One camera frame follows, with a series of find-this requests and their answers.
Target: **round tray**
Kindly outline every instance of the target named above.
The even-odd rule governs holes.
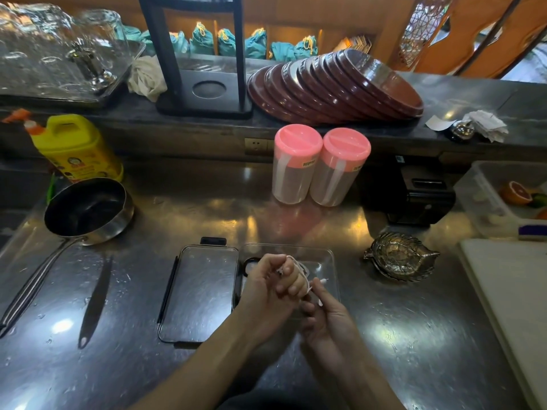
[[[354,48],[336,53],[340,66],[380,101],[405,115],[423,114],[423,102],[414,88],[381,61]]]
[[[396,112],[388,107],[386,104],[380,102],[377,98],[369,94],[365,89],[356,84],[352,78],[350,78],[340,67],[338,67],[334,60],[333,54],[324,54],[321,56],[321,66],[327,69],[332,78],[335,79],[347,91],[356,96],[361,102],[364,103],[366,112],[381,121],[395,121],[407,118],[407,116]]]
[[[333,95],[340,98],[348,106],[351,106],[354,110],[361,113],[362,120],[385,120],[386,117],[380,115],[378,112],[370,109],[370,106],[359,99],[358,96],[352,94],[349,90],[345,89],[338,81],[330,74],[330,72],[322,66],[322,57],[316,56],[312,61],[312,72],[317,79],[332,92]]]
[[[298,81],[302,84],[302,86],[308,88],[310,92],[312,92],[315,96],[322,98],[329,105],[332,105],[336,107],[336,109],[340,109],[340,111],[343,111],[345,114],[351,116],[353,121],[362,120],[363,116],[360,111],[347,106],[344,101],[334,96],[327,88],[323,86],[322,83],[319,82],[315,75],[313,75],[311,66],[312,61],[312,57],[305,59],[302,63],[300,63],[300,66],[297,69]]]
[[[401,119],[409,119],[407,114],[403,114],[384,102],[381,102],[377,97],[368,92],[363,86],[358,85],[352,78],[340,67],[340,64],[335,59],[334,54],[326,54],[323,59],[323,67],[327,68],[331,75],[343,85],[346,89],[350,90],[352,94],[359,97],[359,99],[365,102],[370,108],[381,115],[378,119],[385,121],[395,121]]]
[[[289,92],[283,82],[283,77],[281,75],[283,66],[283,64],[277,64],[269,68],[264,76],[264,85],[270,96],[280,106],[302,118],[315,121],[316,123],[340,123],[340,120],[320,113],[298,101],[298,99]]]
[[[268,69],[269,68],[266,67],[257,70],[250,76],[249,81],[247,82],[247,91],[255,105],[267,114],[285,122],[302,123],[304,125],[313,124],[312,121],[287,112],[270,96],[264,86],[264,77]]]
[[[339,123],[354,121],[354,117],[344,114],[328,102],[322,101],[300,83],[297,77],[297,69],[304,60],[305,59],[291,61],[281,68],[281,76],[285,83],[285,87],[296,96],[300,102],[321,112],[323,115],[332,116],[334,119],[337,119]]]

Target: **clear plastic bin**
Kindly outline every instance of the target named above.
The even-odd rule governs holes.
[[[322,146],[321,135],[307,125],[291,124],[277,131],[272,183],[275,198],[285,204],[306,198]]]
[[[511,206],[498,194],[510,181],[547,194],[547,164],[475,161],[456,183],[456,196],[473,225],[486,237],[547,239],[547,220],[536,220],[545,208]]]
[[[322,206],[339,205],[370,150],[369,140],[356,130],[335,128],[327,132],[311,182],[311,198]]]

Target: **pan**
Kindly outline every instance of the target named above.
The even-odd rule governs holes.
[[[133,218],[131,196],[119,182],[92,178],[68,186],[45,209],[45,227],[62,238],[59,247],[36,269],[15,296],[0,321],[0,338],[23,314],[44,283],[57,258],[70,246],[108,241]]]

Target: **saucepan handle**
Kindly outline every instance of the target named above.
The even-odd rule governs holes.
[[[2,317],[2,321],[0,322],[0,330],[2,331],[0,333],[0,338],[4,336],[5,332],[15,323],[15,321],[17,321],[31,303],[32,299],[34,299],[34,296],[36,296],[38,290],[44,283],[44,279],[50,271],[51,266],[53,266],[61,253],[78,241],[81,241],[81,239],[65,239],[29,277]]]

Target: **wall socket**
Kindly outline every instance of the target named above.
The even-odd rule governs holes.
[[[245,138],[246,155],[273,155],[273,139]]]

